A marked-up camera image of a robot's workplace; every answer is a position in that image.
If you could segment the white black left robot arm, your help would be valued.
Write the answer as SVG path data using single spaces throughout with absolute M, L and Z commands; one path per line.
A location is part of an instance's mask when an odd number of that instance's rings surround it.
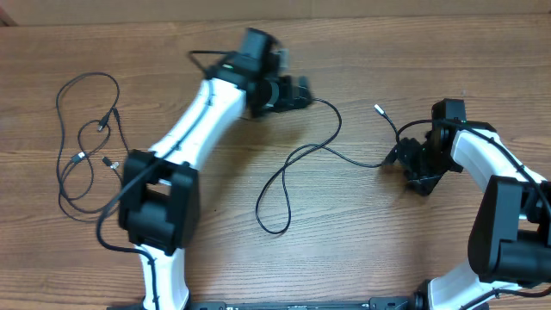
M 247 28 L 237 51 L 221 51 L 203 75 L 195 99 L 173 128 L 147 151 L 132 150 L 123 165 L 118 225 L 129 246 L 98 242 L 110 251 L 139 255 L 145 295 L 137 309 L 185 309 L 185 249 L 200 215 L 199 172 L 225 131 L 244 113 L 260 117 L 303 109 L 312 102 L 305 77 L 281 74 L 287 52 L 271 34 Z

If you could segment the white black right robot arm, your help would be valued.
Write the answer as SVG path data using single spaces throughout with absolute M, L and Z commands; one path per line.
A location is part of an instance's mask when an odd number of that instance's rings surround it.
M 487 122 L 470 121 L 461 99 L 435 103 L 425 141 L 398 135 L 383 163 L 400 163 L 406 185 L 429 195 L 445 173 L 466 171 L 483 193 L 467 259 L 387 309 L 487 309 L 502 295 L 542 298 L 550 282 L 550 182 L 524 165 Z

